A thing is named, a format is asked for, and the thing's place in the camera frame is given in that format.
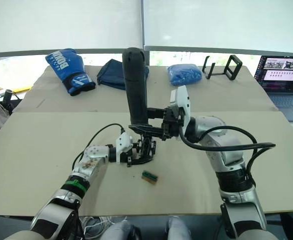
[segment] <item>black clamp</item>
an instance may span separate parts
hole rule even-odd
[[[202,67],[202,72],[204,73],[206,79],[210,79],[210,77],[214,76],[214,75],[226,75],[228,77],[228,79],[230,79],[230,80],[236,79],[236,77],[237,77],[237,75],[238,75],[238,73],[239,73],[239,71],[240,71],[240,69],[242,67],[242,61],[236,55],[230,55],[226,65],[225,65],[225,68],[224,68],[223,72],[219,72],[219,73],[212,73],[213,69],[214,69],[214,67],[216,65],[215,62],[212,63],[212,66],[210,68],[209,73],[205,72],[207,61],[208,61],[209,57],[210,56],[206,56],[204,64],[203,64],[203,67]],[[231,60],[233,60],[233,62],[235,62],[235,64],[236,64],[236,67],[235,67],[234,71],[232,71],[230,69],[230,67],[229,67],[230,63],[231,63]]]

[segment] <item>table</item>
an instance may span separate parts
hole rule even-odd
[[[293,211],[293,129],[281,112],[194,112],[214,115],[276,148],[252,167],[267,213]],[[75,156],[106,124],[130,123],[127,112],[16,112],[0,130],[0,215],[34,216],[71,172]],[[159,119],[151,124],[159,126]],[[97,145],[114,144],[117,127],[103,131]],[[240,133],[243,144],[249,140]],[[251,151],[245,151],[245,159]],[[159,176],[152,185],[143,170]],[[218,182],[205,152],[180,141],[157,140],[152,162],[127,168],[110,163],[100,188],[93,185],[79,209],[82,216],[220,213]]]
[[[87,74],[97,82],[101,67],[85,66]],[[170,105],[171,90],[165,66],[150,66],[147,79],[147,104],[151,108]],[[223,72],[223,67],[214,71]],[[198,83],[187,86],[194,112],[209,111],[277,111],[262,87],[243,66],[234,81],[225,75],[204,76]],[[126,92],[105,85],[70,96],[54,71],[48,66],[34,83],[15,112],[128,112]]]

